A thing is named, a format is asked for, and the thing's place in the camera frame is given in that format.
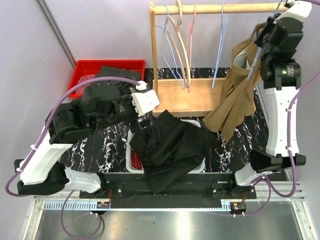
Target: white plastic basket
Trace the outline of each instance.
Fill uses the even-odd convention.
[[[181,121],[184,121],[184,122],[188,122],[188,123],[191,123],[191,124],[194,124],[196,125],[197,127],[201,127],[200,126],[200,123],[197,122],[196,120],[187,120],[187,119],[181,119]],[[128,132],[128,138],[126,140],[126,152],[125,152],[125,166],[126,166],[126,169],[130,172],[130,173],[134,173],[134,174],[144,174],[144,170],[138,170],[136,168],[134,168],[131,164],[131,146],[130,146],[130,141],[133,137],[133,134],[131,133],[131,131],[129,130]],[[201,165],[197,166],[195,169],[191,170],[190,172],[188,172],[189,174],[198,174],[198,173],[201,173],[204,169],[205,169],[205,166],[206,166],[206,163],[205,163],[205,159],[203,159]]]

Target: brown garment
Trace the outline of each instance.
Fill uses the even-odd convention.
[[[254,88],[260,80],[260,61],[257,59],[249,81],[250,70],[234,65],[235,58],[246,48],[245,55],[249,66],[255,59],[258,47],[254,43],[254,35],[265,27],[266,23],[258,24],[251,36],[232,49],[232,66],[226,75],[221,90],[220,105],[203,119],[205,126],[212,132],[221,131],[223,138],[228,142],[234,135],[238,125],[243,123],[246,116],[256,111],[254,103]]]

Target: metal floor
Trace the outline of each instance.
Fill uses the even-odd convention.
[[[261,206],[248,202],[247,212]],[[36,240],[71,240],[61,228],[59,210],[43,211]],[[68,225],[84,211],[65,211]],[[207,212],[110,211],[103,215],[104,231],[95,240],[301,240],[290,202],[272,201],[254,216],[222,217]],[[92,233],[98,225],[86,216],[67,229],[77,236]]]

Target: cable tie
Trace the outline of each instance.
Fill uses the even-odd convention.
[[[36,148],[34,144],[32,144],[32,145],[30,146],[30,148],[33,149],[33,150],[35,150],[35,151],[38,150],[38,148]]]

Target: wooden base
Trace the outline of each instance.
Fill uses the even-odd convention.
[[[176,79],[158,80],[160,106],[153,110],[155,117],[168,110],[175,117],[207,116],[220,104],[225,78],[217,78],[212,90],[212,78],[192,78],[190,93]]]

